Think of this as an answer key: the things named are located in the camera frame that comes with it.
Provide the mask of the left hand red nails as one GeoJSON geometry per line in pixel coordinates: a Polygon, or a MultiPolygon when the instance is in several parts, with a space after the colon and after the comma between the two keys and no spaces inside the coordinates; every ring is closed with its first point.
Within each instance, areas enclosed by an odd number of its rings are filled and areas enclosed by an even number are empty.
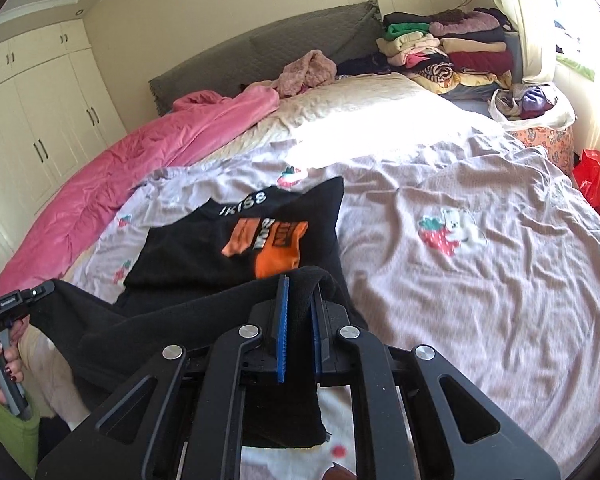
{"type": "Polygon", "coordinates": [[[0,405],[9,408],[8,396],[12,393],[10,385],[15,386],[14,397],[18,401],[27,402],[23,386],[23,365],[20,359],[18,342],[29,326],[29,318],[16,321],[9,331],[8,344],[0,341],[0,405]]]}

